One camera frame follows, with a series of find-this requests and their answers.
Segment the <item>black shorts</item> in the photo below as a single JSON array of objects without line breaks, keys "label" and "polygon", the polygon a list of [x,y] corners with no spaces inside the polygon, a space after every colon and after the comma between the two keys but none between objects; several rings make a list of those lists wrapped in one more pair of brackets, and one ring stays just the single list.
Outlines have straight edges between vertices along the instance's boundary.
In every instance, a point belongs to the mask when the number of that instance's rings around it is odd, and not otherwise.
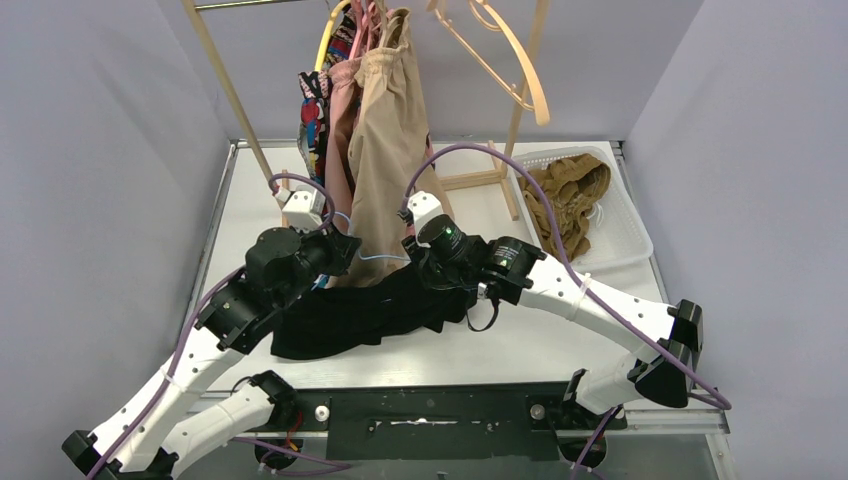
[{"label": "black shorts", "polygon": [[440,333],[476,304],[462,290],[426,288],[412,266],[369,287],[334,287],[305,293],[284,310],[270,352],[288,360],[316,360],[420,328]]}]

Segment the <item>wooden hanger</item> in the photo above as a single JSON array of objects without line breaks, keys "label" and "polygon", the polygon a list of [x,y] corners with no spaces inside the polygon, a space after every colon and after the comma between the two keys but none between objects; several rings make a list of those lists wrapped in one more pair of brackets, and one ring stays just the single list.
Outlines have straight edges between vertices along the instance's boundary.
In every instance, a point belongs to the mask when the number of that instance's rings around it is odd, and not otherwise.
[{"label": "wooden hanger", "polygon": [[447,15],[447,2],[432,0],[427,2],[426,11],[433,14],[438,23],[468,52],[481,68],[513,99],[519,110],[533,113],[538,126],[547,126],[551,113],[547,97],[538,75],[535,61],[538,56],[543,29],[550,8],[550,1],[536,1],[528,43],[522,43],[506,19],[489,1],[467,1],[473,18],[484,29],[500,34],[508,43],[518,62],[522,85],[507,82],[497,73],[483,56],[460,34]]}]

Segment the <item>blue hanger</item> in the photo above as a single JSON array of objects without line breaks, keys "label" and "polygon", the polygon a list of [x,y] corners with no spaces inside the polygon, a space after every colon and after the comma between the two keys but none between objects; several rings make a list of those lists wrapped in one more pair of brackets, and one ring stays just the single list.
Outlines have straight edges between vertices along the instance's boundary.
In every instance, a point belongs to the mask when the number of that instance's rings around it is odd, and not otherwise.
[{"label": "blue hanger", "polygon": [[[335,214],[334,214],[334,217],[341,217],[342,219],[344,219],[344,220],[347,222],[348,233],[351,233],[351,232],[352,232],[352,229],[353,229],[353,222],[352,222],[352,220],[351,220],[351,218],[350,218],[350,216],[349,216],[349,215],[347,215],[347,214],[345,214],[345,213],[342,213],[342,212],[340,212],[340,211],[336,211],[336,212],[335,212]],[[361,251],[358,251],[358,252],[357,252],[357,257],[358,257],[360,260],[362,260],[362,261],[374,261],[374,260],[380,260],[380,259],[384,259],[384,260],[396,260],[396,261],[401,261],[401,262],[409,262],[409,261],[410,261],[410,259],[409,259],[408,257],[406,257],[406,256],[399,256],[399,255],[392,255],[392,254],[363,255]],[[328,275],[328,274],[321,274],[321,275],[320,275],[320,276],[319,276],[319,277],[318,277],[318,278],[317,278],[317,279],[313,282],[312,287],[310,288],[310,290],[311,290],[311,291],[314,291],[314,290],[316,290],[316,289],[325,289],[325,288],[328,286],[330,279],[331,279],[331,276],[330,276],[330,275]]]}]

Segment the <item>white plastic basket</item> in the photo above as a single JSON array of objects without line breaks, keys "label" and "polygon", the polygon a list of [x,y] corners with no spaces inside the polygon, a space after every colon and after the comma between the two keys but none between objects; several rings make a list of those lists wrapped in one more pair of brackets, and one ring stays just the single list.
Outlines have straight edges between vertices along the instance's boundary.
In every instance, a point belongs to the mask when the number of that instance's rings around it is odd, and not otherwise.
[{"label": "white plastic basket", "polygon": [[654,252],[653,242],[631,200],[613,158],[593,146],[563,147],[539,150],[516,156],[514,161],[525,170],[544,168],[559,158],[591,154],[606,163],[612,179],[606,194],[589,214],[587,238],[591,248],[569,261],[580,272],[597,272],[629,266],[648,259]]}]

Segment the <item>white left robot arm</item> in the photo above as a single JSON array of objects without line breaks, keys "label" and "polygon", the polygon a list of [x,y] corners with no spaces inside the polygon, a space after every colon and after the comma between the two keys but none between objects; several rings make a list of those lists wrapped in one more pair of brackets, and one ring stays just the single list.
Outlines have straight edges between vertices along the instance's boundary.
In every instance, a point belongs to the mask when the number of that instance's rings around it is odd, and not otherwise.
[{"label": "white left robot arm", "polygon": [[360,239],[338,231],[261,233],[245,263],[200,301],[174,353],[108,420],[76,430],[62,450],[89,479],[176,479],[197,460],[250,429],[295,416],[294,389],[272,371],[252,375],[231,397],[195,415],[189,409],[311,292],[322,275],[345,273]]}]

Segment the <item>brown shorts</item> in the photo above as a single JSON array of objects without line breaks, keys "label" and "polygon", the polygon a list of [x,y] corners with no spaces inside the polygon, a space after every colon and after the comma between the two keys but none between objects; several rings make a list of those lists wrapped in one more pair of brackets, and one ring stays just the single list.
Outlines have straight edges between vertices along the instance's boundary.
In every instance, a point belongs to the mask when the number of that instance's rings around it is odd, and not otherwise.
[{"label": "brown shorts", "polygon": [[[587,238],[589,214],[609,188],[612,179],[610,167],[591,154],[581,154],[556,159],[546,167],[530,169],[528,173],[541,186],[552,206],[567,259],[573,261],[585,254],[591,248]],[[543,250],[560,258],[552,223],[539,195],[524,177],[518,178],[518,184]]]}]

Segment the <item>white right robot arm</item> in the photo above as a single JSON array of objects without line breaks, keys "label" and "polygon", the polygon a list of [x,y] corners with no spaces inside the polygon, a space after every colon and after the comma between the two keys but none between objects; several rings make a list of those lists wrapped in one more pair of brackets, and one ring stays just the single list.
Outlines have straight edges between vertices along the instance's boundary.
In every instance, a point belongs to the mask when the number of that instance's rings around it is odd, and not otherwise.
[{"label": "white right robot arm", "polygon": [[684,408],[694,399],[702,342],[698,305],[632,296],[574,272],[540,248],[513,237],[485,241],[446,214],[402,213],[412,235],[402,242],[429,290],[475,294],[491,302],[554,314],[626,350],[602,369],[579,369],[562,400],[578,427],[634,400]]}]

